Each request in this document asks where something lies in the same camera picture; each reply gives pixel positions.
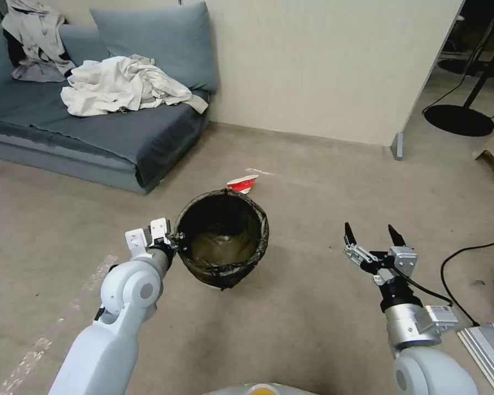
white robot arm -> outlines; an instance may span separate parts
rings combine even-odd
[[[174,249],[169,222],[126,232],[131,260],[105,277],[92,325],[71,346],[50,395],[124,395],[139,351],[141,324],[156,311]]]
[[[423,306],[415,297],[409,284],[415,284],[410,276],[418,255],[391,225],[389,231],[394,246],[388,252],[368,252],[356,244],[346,222],[344,253],[373,274],[383,297],[380,307],[395,358],[397,395],[478,395],[472,377],[454,359],[431,348],[441,343],[443,332],[457,326],[457,318],[449,306]]]

trash can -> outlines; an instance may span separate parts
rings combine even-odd
[[[263,209],[232,189],[208,192],[192,200],[176,225],[178,254],[203,283],[232,288],[265,254],[269,224]]]

beige carpet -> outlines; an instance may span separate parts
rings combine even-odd
[[[103,270],[128,257],[126,230],[174,221],[195,196],[256,173],[249,168],[264,172],[250,196],[269,218],[265,258],[225,292],[176,258],[158,312],[142,327],[127,393],[197,395],[251,381],[392,393],[380,294],[342,254],[344,222],[370,249],[390,246],[393,224],[420,254],[415,280],[443,292],[441,261],[494,240],[494,175],[471,158],[480,144],[419,114],[403,162],[376,146],[214,125],[148,196],[0,161],[0,393],[48,391],[97,310]],[[456,258],[447,276],[479,321],[494,321],[494,247]],[[491,393],[454,334],[441,349]]]

wall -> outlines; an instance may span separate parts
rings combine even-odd
[[[82,25],[93,25],[89,7],[177,3],[46,1]],[[207,0],[221,79],[211,118],[388,146],[404,128],[461,3]]]

white clothing pile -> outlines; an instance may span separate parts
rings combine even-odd
[[[59,27],[64,23],[62,14],[33,0],[7,0],[7,6],[8,14],[2,20],[2,27],[22,45],[26,55],[13,71],[13,78],[64,81],[64,74],[75,64],[61,58],[64,54],[59,34]]]
[[[71,71],[70,87],[62,88],[60,97],[68,112],[92,116],[117,111],[137,111],[184,102],[202,114],[205,100],[154,66],[153,59],[138,55],[113,57],[102,62],[85,60]]]

